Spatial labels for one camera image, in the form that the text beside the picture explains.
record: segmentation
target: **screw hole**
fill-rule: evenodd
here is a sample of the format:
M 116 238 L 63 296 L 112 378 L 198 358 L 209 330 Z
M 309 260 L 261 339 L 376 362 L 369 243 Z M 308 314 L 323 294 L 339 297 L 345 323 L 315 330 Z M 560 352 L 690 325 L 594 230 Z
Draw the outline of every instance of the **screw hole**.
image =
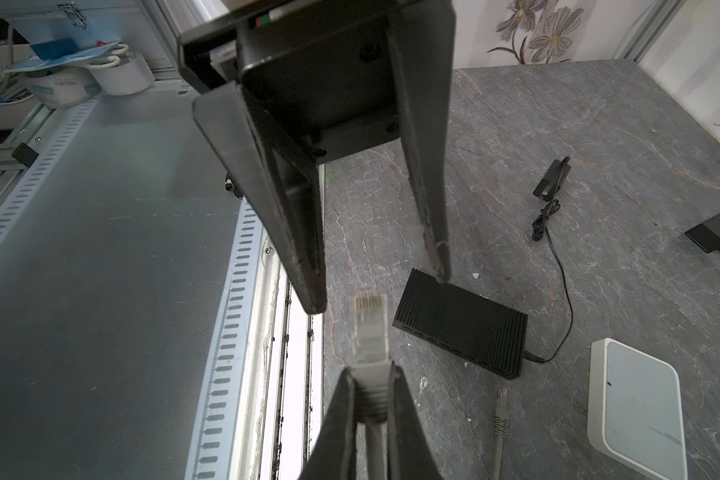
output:
M 382 46 L 380 44 L 367 43 L 360 48 L 360 60 L 365 63 L 373 62 L 382 56 Z

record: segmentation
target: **black router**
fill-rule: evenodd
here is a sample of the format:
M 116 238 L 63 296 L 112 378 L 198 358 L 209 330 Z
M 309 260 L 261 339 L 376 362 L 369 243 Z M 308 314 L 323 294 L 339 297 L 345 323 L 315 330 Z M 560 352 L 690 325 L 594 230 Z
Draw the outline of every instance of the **black router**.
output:
M 505 379 L 520 376 L 528 315 L 412 269 L 393 327 Z

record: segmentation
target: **black clip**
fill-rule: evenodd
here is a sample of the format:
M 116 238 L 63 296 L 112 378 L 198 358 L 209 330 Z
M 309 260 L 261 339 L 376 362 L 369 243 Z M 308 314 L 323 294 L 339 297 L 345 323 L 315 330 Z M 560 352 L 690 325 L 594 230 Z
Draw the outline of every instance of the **black clip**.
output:
M 570 172 L 570 165 L 568 165 L 569 160 L 570 157 L 566 157 L 563 161 L 555 160 L 552 162 L 547 173 L 544 174 L 544 178 L 541 179 L 536 190 L 534 190 L 535 196 L 545 202 L 551 201 L 554 198 L 554 195 L 568 176 L 568 172 Z
M 17 162 L 19 162 L 26 168 L 32 166 L 34 161 L 38 158 L 38 155 L 38 152 L 32 150 L 32 147 L 25 143 L 19 144 L 19 146 L 16 147 L 16 150 L 14 150 L 12 154 L 10 154 L 11 157 L 15 158 Z

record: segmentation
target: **black cable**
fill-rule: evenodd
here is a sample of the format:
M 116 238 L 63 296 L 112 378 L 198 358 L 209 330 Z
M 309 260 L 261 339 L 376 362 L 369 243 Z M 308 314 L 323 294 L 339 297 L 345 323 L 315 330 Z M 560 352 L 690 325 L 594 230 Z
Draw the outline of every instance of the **black cable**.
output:
M 557 266 L 560 268 L 560 275 L 563 277 L 563 290 L 565 290 L 565 298 L 566 300 L 568 300 L 568 309 L 570 310 L 570 323 L 568 324 L 568 331 L 566 331 L 565 336 L 560 341 L 560 344 L 557 346 L 557 349 L 555 349 L 554 353 L 550 358 L 543 359 L 540 356 L 534 355 L 531 352 L 523 352 L 523 358 L 536 363 L 551 362 L 552 359 L 556 357 L 557 353 L 560 351 L 560 348 L 563 346 L 565 341 L 568 340 L 568 335 L 570 335 L 570 331 L 574 328 L 574 306 L 570 302 L 570 294 L 568 293 L 568 282 L 565 278 L 565 269 L 563 268 L 563 263 L 560 262 L 560 258 L 557 255 L 557 250 L 554 248 L 554 244 L 552 243 L 552 236 L 550 235 L 550 231 L 547 228 L 547 221 L 549 220 L 550 216 L 554 215 L 560 209 L 560 202 L 557 201 L 554 196 L 556 195 L 557 190 L 560 188 L 560 181 L 563 179 L 563 172 L 565 172 L 565 166 L 568 163 L 567 160 L 568 158 L 563 160 L 560 169 L 560 176 L 557 178 L 556 185 L 553 186 L 554 192 L 552 193 L 550 202 L 547 204 L 547 206 L 541 209 L 541 215 L 539 215 L 538 218 L 534 220 L 533 224 L 531 225 L 534 229 L 531 238 L 538 242 L 539 240 L 543 239 L 545 235 L 547 236 L 547 243 L 550 246 L 550 250 L 552 251 L 552 256 L 554 256 L 554 259 L 557 262 Z

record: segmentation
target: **gray metal panel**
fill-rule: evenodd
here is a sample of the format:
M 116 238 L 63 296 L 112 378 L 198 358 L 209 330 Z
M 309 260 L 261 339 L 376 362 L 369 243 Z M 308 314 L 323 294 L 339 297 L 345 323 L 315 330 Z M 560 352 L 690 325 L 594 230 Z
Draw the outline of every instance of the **gray metal panel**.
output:
M 0 245 L 0 478 L 182 478 L 240 205 L 190 104 L 104 97 Z

